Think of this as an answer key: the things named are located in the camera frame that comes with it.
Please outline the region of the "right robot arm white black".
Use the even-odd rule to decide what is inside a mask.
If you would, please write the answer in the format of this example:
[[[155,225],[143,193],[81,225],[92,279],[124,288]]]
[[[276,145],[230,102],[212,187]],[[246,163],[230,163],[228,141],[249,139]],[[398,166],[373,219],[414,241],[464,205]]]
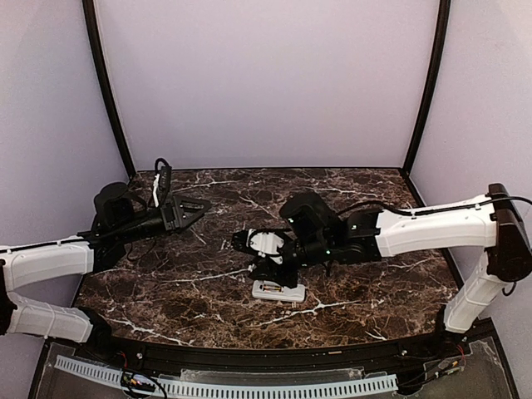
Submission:
[[[443,310],[443,331],[463,335],[505,287],[531,273],[531,246],[516,201],[502,184],[491,184],[486,194],[454,204],[397,209],[368,200],[335,212],[320,195],[302,193],[280,210],[288,229],[245,231],[242,250],[258,260],[256,279],[295,288],[303,267],[481,247],[475,271]]]

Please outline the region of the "gold black AA battery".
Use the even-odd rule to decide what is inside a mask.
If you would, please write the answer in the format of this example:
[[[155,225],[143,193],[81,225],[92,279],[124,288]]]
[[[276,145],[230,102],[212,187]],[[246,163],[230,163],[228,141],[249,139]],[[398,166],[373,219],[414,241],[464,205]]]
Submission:
[[[279,286],[273,286],[273,285],[267,285],[267,284],[264,284],[262,286],[262,290],[264,292],[281,292],[282,291],[282,288],[279,287]]]

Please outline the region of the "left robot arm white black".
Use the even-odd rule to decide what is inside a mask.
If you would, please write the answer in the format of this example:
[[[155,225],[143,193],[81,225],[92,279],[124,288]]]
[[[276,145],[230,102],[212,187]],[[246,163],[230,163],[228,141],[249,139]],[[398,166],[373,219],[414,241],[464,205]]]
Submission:
[[[64,308],[25,298],[17,289],[69,275],[100,273],[126,256],[126,245],[178,234],[210,209],[205,199],[158,194],[154,207],[124,183],[105,186],[95,197],[91,229],[54,242],[1,249],[1,333],[54,337],[104,347],[111,326],[89,308]]]

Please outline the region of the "white remote control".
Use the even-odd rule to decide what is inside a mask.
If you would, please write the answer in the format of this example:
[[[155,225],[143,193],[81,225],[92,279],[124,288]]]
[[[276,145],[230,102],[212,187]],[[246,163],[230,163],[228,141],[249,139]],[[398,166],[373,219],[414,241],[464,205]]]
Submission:
[[[281,292],[264,292],[262,286],[264,284],[279,286],[282,288]],[[296,288],[288,288],[278,285],[274,282],[255,280],[252,288],[252,296],[256,299],[280,301],[288,303],[302,303],[306,298],[306,288],[302,284],[298,284]]]

